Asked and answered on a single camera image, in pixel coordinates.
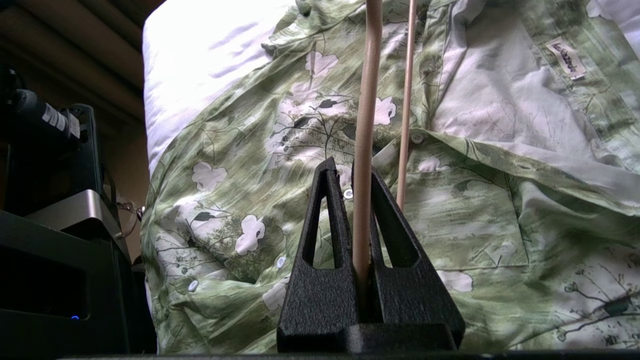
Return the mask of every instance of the black plastic holder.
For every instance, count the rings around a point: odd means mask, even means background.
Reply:
[[[351,230],[339,184],[333,158],[318,165],[278,324],[278,351],[456,350],[465,332],[464,319],[375,168],[367,306],[358,308]],[[334,269],[313,267],[320,203],[325,197]],[[378,227],[391,268],[383,260]]]

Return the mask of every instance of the wooden stick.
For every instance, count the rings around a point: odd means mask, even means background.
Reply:
[[[406,39],[406,69],[404,70],[404,101],[402,105],[402,135],[400,137],[400,160],[398,164],[398,193],[396,202],[404,210],[406,190],[406,162],[409,153],[409,118],[411,117],[411,88],[413,81],[413,48],[415,43],[415,2],[409,0],[409,29]]]
[[[369,276],[369,238],[371,235],[371,148],[373,118],[376,111],[382,6],[380,0],[367,0],[367,33],[364,65],[360,82],[360,102],[356,123],[356,154],[353,169],[353,267],[356,272],[360,309],[366,305]]]

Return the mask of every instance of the white button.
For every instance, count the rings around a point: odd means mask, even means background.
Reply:
[[[287,260],[287,258],[285,258],[284,256],[280,256],[280,258],[278,258],[278,261],[276,261],[276,267],[277,268],[282,268],[282,265],[284,265],[284,262]]]
[[[198,281],[197,280],[191,281],[191,284],[189,284],[189,291],[193,293],[194,291],[196,291],[197,288],[198,288]]]
[[[413,141],[413,143],[422,143],[423,140],[424,136],[421,133],[411,134],[411,141]]]

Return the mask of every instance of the shirt tag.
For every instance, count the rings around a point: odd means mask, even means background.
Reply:
[[[562,66],[564,72],[569,74],[571,80],[578,80],[587,73],[587,69],[584,68],[580,61],[578,53],[567,45],[562,38],[551,40],[545,46],[556,56],[560,66]]]

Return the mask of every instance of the bed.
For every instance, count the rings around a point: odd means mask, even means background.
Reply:
[[[404,212],[467,350],[640,344],[640,5],[625,4],[419,3]],[[406,7],[385,1],[374,119],[392,192]],[[160,353],[274,351],[313,168],[333,156],[349,188],[363,13],[169,0],[145,23]]]

